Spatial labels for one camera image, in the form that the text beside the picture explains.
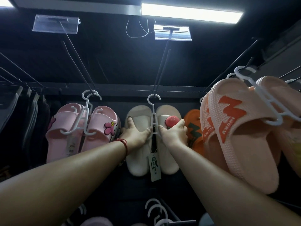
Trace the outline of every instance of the slipper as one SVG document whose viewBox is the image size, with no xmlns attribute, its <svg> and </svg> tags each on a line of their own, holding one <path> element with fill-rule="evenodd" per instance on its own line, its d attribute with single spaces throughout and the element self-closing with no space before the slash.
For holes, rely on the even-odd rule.
<svg viewBox="0 0 301 226">
<path fill-rule="evenodd" d="M 82 151 L 102 146 L 114 140 L 118 130 L 118 118 L 116 113 L 107 106 L 98 106 L 94 109 L 87 131 L 96 132 L 94 135 L 86 135 Z"/>
<path fill-rule="evenodd" d="M 249 90 L 254 90 L 254 87 L 253 86 L 249 87 Z M 278 166 L 280 163 L 280 158 L 281 158 L 281 148 L 279 147 L 280 143 L 277 140 L 274 132 L 270 132 L 267 135 L 266 140 L 269 144 L 269 147 L 270 147 L 271 153 L 273 155 L 273 158 L 275 160 L 275 163 Z"/>
<path fill-rule="evenodd" d="M 146 105 L 139 105 L 132 108 L 126 115 L 125 128 L 128 128 L 127 118 L 131 116 L 139 132 L 152 126 L 152 111 Z M 148 155 L 151 153 L 152 137 L 137 151 L 132 152 L 126 157 L 126 164 L 130 173 L 134 176 L 146 175 L 149 171 Z"/>
<path fill-rule="evenodd" d="M 301 94 L 287 83 L 273 76 L 265 76 L 256 82 L 264 87 L 274 98 L 288 108 L 294 115 L 301 116 Z M 277 111 L 282 110 L 274 105 Z M 283 124 L 273 131 L 278 143 L 278 151 L 283 151 L 288 163 L 301 177 L 301 123 L 290 117 L 283 118 Z"/>
<path fill-rule="evenodd" d="M 162 105 L 157 108 L 156 115 L 158 118 L 158 125 L 160 124 L 166 129 L 172 128 L 181 120 L 181 114 L 179 111 L 170 105 Z M 176 173 L 179 170 L 179 165 L 176 163 L 159 135 L 156 136 L 156 142 L 161 171 L 166 175 Z"/>
<path fill-rule="evenodd" d="M 200 110 L 190 110 L 184 117 L 185 126 L 188 129 L 188 147 L 204 156 L 204 143 L 200 122 Z"/>
<path fill-rule="evenodd" d="M 276 120 L 273 111 L 234 78 L 212 87 L 208 107 L 231 174 L 266 194 L 277 190 L 279 174 L 266 140 L 275 127 L 261 120 Z"/>
<path fill-rule="evenodd" d="M 226 163 L 224 153 L 221 145 L 219 144 L 219 140 L 209 114 L 208 96 L 209 93 L 207 93 L 203 98 L 200 109 L 200 120 L 205 149 L 204 155 L 206 159 L 229 173 L 229 167 Z"/>
<path fill-rule="evenodd" d="M 92 217 L 83 222 L 80 226 L 113 226 L 113 224 L 105 217 Z"/>
<path fill-rule="evenodd" d="M 60 108 L 51 118 L 46 133 L 46 139 L 48 141 L 47 163 L 78 153 L 83 130 L 77 129 L 70 135 L 64 135 L 60 130 L 64 132 L 71 131 L 81 110 L 82 105 L 70 103 Z M 84 120 L 81 119 L 78 127 L 82 127 L 83 125 Z"/>
</svg>

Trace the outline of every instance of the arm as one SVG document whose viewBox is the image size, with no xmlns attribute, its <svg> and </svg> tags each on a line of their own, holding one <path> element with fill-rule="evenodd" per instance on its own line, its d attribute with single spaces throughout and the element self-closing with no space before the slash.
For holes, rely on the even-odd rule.
<svg viewBox="0 0 301 226">
<path fill-rule="evenodd" d="M 300 225 L 301 218 L 186 146 L 184 120 L 159 127 L 186 179 L 216 225 Z"/>
<path fill-rule="evenodd" d="M 132 118 L 121 139 L 128 154 L 140 148 L 152 128 L 140 133 Z M 0 183 L 0 225 L 61 225 L 126 156 L 115 141 L 45 164 Z"/>
</svg>

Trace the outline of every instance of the left hand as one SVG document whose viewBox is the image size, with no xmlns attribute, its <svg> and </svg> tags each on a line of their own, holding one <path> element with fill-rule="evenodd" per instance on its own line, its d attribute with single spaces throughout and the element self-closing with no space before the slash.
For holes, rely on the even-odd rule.
<svg viewBox="0 0 301 226">
<path fill-rule="evenodd" d="M 136 128 L 132 117 L 128 117 L 128 129 L 122 128 L 120 139 L 125 139 L 127 141 L 128 155 L 134 150 L 141 148 L 148 137 L 153 133 L 153 127 L 147 128 L 144 132 L 139 132 Z"/>
</svg>

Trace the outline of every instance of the pink flower decoration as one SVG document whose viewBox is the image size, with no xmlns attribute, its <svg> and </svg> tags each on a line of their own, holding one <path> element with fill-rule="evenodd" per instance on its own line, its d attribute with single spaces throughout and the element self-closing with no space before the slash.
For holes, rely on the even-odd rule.
<svg viewBox="0 0 301 226">
<path fill-rule="evenodd" d="M 55 121 L 56 121 L 55 117 L 52 117 L 51 120 L 50 120 L 50 123 L 49 123 L 49 125 L 48 125 L 47 131 L 48 131 L 49 129 L 51 129 L 52 124 L 53 124 Z"/>
<path fill-rule="evenodd" d="M 115 132 L 117 130 L 118 125 L 117 125 L 117 123 L 115 123 L 114 121 L 112 121 L 111 123 L 105 123 L 104 127 L 106 128 L 104 130 L 104 134 L 106 134 L 106 135 L 111 134 L 112 136 L 114 136 Z"/>
</svg>

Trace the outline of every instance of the right hand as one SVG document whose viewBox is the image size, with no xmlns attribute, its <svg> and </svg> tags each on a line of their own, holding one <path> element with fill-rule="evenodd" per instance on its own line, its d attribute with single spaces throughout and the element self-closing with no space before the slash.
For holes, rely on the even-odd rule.
<svg viewBox="0 0 301 226">
<path fill-rule="evenodd" d="M 163 143 L 167 148 L 174 148 L 179 145 L 187 146 L 187 127 L 184 125 L 185 121 L 182 119 L 169 130 L 162 125 L 158 126 Z"/>
</svg>

